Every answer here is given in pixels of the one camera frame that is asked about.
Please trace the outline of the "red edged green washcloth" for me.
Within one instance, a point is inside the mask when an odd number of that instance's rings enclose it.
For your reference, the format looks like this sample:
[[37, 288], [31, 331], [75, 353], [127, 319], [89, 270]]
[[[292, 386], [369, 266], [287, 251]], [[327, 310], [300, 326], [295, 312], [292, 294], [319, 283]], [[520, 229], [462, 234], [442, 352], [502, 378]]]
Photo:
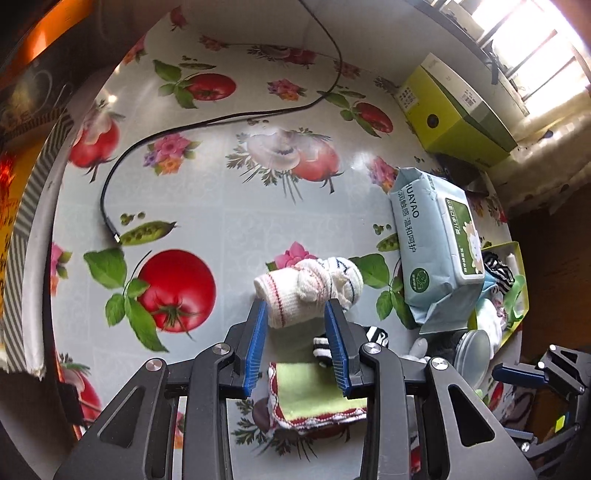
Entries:
[[367, 399], [346, 399], [332, 370], [315, 363], [270, 363], [270, 427], [300, 433], [367, 418]]

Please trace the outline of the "white ankle sock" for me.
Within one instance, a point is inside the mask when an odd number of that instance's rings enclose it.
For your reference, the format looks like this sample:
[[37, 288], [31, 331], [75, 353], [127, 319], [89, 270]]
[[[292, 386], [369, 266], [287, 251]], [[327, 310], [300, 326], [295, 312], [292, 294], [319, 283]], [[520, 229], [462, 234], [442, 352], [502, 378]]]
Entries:
[[477, 328], [488, 335], [492, 349], [498, 349], [503, 337], [504, 318], [498, 315], [497, 308], [491, 300], [482, 298], [477, 302], [476, 320]]

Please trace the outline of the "white knit glove ball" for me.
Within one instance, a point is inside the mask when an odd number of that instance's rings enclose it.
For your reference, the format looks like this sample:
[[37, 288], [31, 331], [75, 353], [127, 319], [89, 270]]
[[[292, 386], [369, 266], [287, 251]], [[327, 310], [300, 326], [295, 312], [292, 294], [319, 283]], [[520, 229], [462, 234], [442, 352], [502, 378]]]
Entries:
[[351, 260], [329, 257], [304, 259], [259, 275], [253, 285], [256, 297], [269, 307], [270, 328], [283, 329], [322, 317], [332, 299], [349, 310], [360, 300], [365, 282]]

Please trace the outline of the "green microfibre cloth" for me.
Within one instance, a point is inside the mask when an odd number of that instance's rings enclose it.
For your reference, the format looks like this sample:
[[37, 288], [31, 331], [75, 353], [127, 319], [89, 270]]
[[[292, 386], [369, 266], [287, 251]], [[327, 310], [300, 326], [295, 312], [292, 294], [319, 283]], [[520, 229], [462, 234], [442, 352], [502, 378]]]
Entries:
[[526, 277], [524, 275], [517, 275], [515, 277], [515, 284], [503, 297], [502, 313], [504, 314], [504, 329], [513, 328], [523, 320], [528, 311], [529, 300]]

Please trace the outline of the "yellow green shallow box lid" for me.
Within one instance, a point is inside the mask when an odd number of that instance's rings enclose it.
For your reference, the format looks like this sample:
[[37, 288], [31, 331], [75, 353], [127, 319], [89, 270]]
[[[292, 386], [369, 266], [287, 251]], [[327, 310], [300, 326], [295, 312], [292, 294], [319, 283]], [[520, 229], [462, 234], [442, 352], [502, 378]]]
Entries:
[[529, 295], [518, 242], [489, 246], [482, 256], [485, 281], [468, 326], [487, 334], [493, 359], [527, 315]]

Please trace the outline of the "green wet wipes pack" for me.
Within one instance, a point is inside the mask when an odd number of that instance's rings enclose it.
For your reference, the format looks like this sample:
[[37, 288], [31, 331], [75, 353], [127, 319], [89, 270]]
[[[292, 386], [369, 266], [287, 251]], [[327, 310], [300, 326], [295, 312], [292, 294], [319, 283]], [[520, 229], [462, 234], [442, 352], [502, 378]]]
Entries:
[[402, 168], [389, 193], [404, 298], [425, 337], [468, 328], [485, 282], [481, 242], [461, 188]]

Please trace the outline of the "black binder clip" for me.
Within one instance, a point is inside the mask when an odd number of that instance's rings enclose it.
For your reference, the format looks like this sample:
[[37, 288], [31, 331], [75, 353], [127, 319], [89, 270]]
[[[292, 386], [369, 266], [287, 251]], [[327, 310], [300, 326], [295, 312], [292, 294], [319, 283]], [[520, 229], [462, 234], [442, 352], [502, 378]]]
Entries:
[[59, 382], [57, 391], [66, 419], [73, 425], [86, 427], [99, 416], [101, 408], [83, 399], [74, 385]]

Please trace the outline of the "black smartphone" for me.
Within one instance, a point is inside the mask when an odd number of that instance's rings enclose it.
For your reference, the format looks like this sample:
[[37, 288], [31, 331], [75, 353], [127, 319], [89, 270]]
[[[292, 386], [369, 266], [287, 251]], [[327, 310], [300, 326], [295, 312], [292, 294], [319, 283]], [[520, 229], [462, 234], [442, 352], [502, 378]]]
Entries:
[[471, 194], [488, 195], [489, 190], [484, 177], [477, 167], [446, 154], [436, 154], [435, 157], [451, 183]]

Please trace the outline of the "cream patterned curtain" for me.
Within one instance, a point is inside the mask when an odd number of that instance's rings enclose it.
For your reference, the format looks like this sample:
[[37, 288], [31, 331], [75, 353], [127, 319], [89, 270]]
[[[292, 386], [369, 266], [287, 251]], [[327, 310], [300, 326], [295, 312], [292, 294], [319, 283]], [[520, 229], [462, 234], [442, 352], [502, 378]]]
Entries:
[[569, 115], [518, 145], [489, 177], [508, 217], [555, 213], [590, 184], [590, 112]]

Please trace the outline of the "green white carton box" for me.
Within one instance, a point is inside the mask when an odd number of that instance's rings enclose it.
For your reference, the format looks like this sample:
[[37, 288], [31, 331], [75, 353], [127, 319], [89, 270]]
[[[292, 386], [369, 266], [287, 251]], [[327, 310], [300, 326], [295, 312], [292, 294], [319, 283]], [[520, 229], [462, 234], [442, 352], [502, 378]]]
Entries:
[[451, 95], [461, 110], [483, 129], [485, 134], [505, 151], [513, 150], [517, 143], [488, 103], [459, 74], [433, 53], [429, 53], [421, 66]]

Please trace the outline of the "yellow green shoe box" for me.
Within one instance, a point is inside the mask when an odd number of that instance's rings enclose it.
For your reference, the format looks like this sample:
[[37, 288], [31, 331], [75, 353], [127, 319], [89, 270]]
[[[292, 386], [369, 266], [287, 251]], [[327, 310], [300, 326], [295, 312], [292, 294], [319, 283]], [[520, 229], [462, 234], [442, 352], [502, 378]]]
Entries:
[[446, 154], [488, 169], [512, 151], [505, 151], [489, 138], [421, 65], [394, 98], [430, 153]]

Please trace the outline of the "yellow striped food box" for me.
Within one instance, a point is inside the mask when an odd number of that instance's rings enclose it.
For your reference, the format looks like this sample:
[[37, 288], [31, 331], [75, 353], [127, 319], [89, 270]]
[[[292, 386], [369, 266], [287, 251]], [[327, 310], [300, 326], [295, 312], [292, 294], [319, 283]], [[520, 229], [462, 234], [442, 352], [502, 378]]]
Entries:
[[58, 176], [65, 166], [59, 151], [72, 136], [73, 126], [68, 111], [62, 109], [28, 177], [6, 261], [2, 321], [7, 371], [38, 379], [46, 373], [43, 299]]

